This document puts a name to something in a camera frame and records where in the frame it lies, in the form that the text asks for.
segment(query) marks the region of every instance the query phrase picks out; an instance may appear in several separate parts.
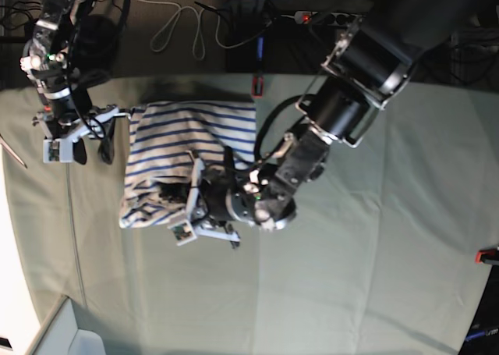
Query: power strip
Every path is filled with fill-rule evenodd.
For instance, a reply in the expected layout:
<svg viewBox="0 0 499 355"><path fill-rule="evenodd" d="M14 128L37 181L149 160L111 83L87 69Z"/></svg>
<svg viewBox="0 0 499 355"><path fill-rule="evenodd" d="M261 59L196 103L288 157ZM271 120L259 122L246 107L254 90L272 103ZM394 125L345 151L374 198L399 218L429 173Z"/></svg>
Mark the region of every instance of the power strip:
<svg viewBox="0 0 499 355"><path fill-rule="evenodd" d="M307 23L315 14L318 14L318 12L310 12L306 10L298 11L295 13L295 22L299 25L303 25L304 23ZM331 15L327 16L321 24L346 28L359 17L361 17L360 14L331 13Z"/></svg>

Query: gray tablecloth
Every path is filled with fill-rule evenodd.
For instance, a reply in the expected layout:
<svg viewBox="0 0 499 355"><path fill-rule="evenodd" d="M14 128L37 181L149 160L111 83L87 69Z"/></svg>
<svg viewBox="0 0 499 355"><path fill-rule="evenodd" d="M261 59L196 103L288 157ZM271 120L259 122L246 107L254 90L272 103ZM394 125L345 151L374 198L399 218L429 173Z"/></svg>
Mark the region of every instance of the gray tablecloth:
<svg viewBox="0 0 499 355"><path fill-rule="evenodd" d="M260 122L309 77L269 76ZM226 100L249 76L114 80L95 105ZM119 228L128 148L119 122L113 166L43 165L34 89L0 94L12 221L40 318L60 293L108 354L457 353L499 242L499 97L410 85L356 150L335 145L327 173L297 196L299 217L273 234L241 229L242 247L177 248L164 226ZM297 114L276 122L267 147Z"/></svg>

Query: folded cloth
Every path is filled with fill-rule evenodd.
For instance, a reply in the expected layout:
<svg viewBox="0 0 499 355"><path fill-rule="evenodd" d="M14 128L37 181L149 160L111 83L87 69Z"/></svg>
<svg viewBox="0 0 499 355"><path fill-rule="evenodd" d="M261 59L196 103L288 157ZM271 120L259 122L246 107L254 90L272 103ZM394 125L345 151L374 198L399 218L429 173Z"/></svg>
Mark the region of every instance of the folded cloth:
<svg viewBox="0 0 499 355"><path fill-rule="evenodd" d="M142 228L168 221L185 207L175 195L190 183L189 151L207 165L234 151L236 168L253 162L256 133L254 103L162 101L135 108L130 121L130 154L119 213L122 228Z"/></svg>

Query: blue and white striped cloth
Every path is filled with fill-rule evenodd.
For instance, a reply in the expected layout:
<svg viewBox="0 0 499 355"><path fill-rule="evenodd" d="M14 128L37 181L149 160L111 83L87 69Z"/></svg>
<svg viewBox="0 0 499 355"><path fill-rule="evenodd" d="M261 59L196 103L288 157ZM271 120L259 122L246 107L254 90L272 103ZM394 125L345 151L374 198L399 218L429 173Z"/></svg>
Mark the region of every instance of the blue and white striped cloth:
<svg viewBox="0 0 499 355"><path fill-rule="evenodd" d="M189 183L195 151L207 164L234 151L235 166L253 162L254 103L162 101L136 108L130 121L130 154L119 214L122 228L160 225L185 204L161 197L162 183Z"/></svg>

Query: red object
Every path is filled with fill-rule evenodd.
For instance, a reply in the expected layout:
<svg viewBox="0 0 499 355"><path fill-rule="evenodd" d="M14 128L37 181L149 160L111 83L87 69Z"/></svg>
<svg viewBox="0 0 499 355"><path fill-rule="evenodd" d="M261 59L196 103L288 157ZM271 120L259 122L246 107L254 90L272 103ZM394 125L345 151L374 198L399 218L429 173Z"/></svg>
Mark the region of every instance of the red object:
<svg viewBox="0 0 499 355"><path fill-rule="evenodd" d="M251 95L254 98L261 98L264 96L264 77L261 74L255 74L253 76Z"/></svg>
<svg viewBox="0 0 499 355"><path fill-rule="evenodd" d="M483 263L482 261L482 256L484 255L487 255L487 256L494 256L495 254L497 253L497 249L493 248L493 249L490 249L490 250L480 250L476 253L476 256L475 256L475 262L477 264L481 264Z"/></svg>

